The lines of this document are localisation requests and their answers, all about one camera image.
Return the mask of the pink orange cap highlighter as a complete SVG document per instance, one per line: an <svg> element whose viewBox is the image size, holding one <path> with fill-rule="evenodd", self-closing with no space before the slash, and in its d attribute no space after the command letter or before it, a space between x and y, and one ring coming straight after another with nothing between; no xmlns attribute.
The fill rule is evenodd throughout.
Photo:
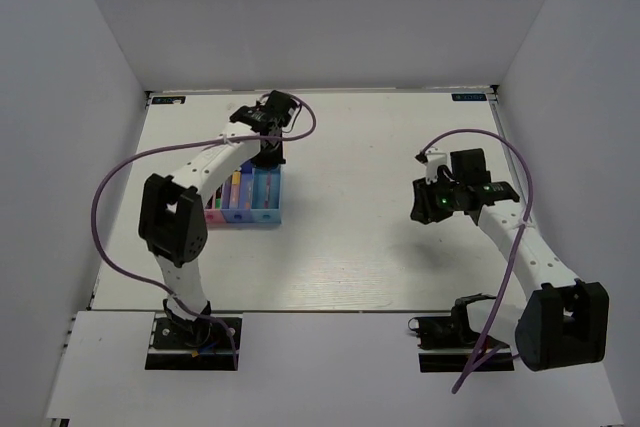
<svg viewBox="0 0 640 427"><path fill-rule="evenodd" d="M229 209L237 209L239 205L241 185L241 172L235 171L231 176L230 191L229 191Z"/></svg>

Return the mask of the grey orange cap highlighter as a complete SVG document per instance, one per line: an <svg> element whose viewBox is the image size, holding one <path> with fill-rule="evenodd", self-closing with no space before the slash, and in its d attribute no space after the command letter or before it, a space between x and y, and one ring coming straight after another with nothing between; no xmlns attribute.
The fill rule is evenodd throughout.
<svg viewBox="0 0 640 427"><path fill-rule="evenodd" d="M253 191L253 175L251 173L243 173L241 175L239 207L249 210L252 204Z"/></svg>

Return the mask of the thin pink pen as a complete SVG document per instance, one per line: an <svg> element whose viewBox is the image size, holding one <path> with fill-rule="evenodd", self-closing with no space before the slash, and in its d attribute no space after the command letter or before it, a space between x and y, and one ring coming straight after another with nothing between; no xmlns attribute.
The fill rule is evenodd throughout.
<svg viewBox="0 0 640 427"><path fill-rule="evenodd" d="M270 208L271 186L272 186L272 173L269 172L267 174L266 180L265 180L265 202L264 202L264 208L265 209L269 209Z"/></svg>

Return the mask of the black green cap marker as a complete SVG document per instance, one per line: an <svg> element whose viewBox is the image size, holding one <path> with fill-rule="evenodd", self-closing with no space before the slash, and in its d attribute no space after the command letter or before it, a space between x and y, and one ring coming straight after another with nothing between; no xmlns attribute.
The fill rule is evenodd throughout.
<svg viewBox="0 0 640 427"><path fill-rule="evenodd" d="M220 209L221 205L222 205L222 193L223 193L223 187L220 186L215 193L214 196L214 201L213 201L213 207L215 209Z"/></svg>

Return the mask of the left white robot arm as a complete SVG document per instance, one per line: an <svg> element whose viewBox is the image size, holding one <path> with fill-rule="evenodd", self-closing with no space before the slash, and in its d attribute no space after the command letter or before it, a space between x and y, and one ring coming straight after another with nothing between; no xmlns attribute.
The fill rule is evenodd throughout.
<svg viewBox="0 0 640 427"><path fill-rule="evenodd" d="M270 92L242 106L207 147L174 172L153 174L144 183L138 233L157 261L170 293L167 317L188 345L199 346L211 334L211 314L197 258L207 242L206 203L245 162L263 169L285 163L282 134L300 104L293 96Z"/></svg>

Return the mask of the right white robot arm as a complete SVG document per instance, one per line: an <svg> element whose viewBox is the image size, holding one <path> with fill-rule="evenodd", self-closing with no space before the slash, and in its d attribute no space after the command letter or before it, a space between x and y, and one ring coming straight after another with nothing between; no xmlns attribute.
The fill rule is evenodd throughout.
<svg viewBox="0 0 640 427"><path fill-rule="evenodd" d="M416 159L425 174L413 182L411 219L429 224L462 212L513 264L526 305L503 307L494 323L513 332L524 364L541 371L602 361L607 291L599 282L581 280L525 223L519 195L508 182L492 180L483 150L447 154L430 148Z"/></svg>

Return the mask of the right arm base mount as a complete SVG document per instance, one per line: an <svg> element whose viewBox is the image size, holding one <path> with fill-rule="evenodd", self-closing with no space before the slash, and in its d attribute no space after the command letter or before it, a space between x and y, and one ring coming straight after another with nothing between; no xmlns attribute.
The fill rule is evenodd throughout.
<svg viewBox="0 0 640 427"><path fill-rule="evenodd" d="M489 303L494 296L475 294L458 298L447 315L427 315L412 317L407 322L408 330L419 340L420 371L422 373L462 372L469 360L480 333L470 327L468 306L475 303ZM476 371L506 372L514 370L514 362L519 359L504 342L487 336L481 344L475 360L479 362L491 351L495 353L481 363Z"/></svg>

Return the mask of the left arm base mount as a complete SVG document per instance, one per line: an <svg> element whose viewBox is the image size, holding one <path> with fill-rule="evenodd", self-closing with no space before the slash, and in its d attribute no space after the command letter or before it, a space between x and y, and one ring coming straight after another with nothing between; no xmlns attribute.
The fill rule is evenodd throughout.
<svg viewBox="0 0 640 427"><path fill-rule="evenodd" d="M218 323L208 324L204 333L190 337L166 316L156 316L152 324L146 371L232 372L240 356L242 318L223 317L233 333L233 341Z"/></svg>

